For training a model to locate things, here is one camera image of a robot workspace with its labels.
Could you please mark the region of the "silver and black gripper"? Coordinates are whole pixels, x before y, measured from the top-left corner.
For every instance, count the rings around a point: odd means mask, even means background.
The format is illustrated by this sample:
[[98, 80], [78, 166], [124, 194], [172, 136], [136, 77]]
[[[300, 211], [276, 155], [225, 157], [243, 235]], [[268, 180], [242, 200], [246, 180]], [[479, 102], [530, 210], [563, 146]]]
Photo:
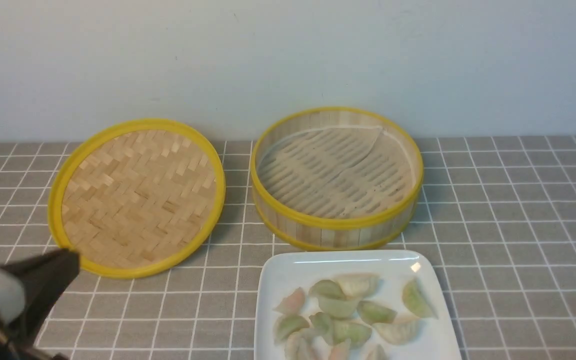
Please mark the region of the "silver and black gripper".
[[50, 311], [80, 273], [65, 248], [0, 265], [0, 360], [63, 360], [35, 347]]

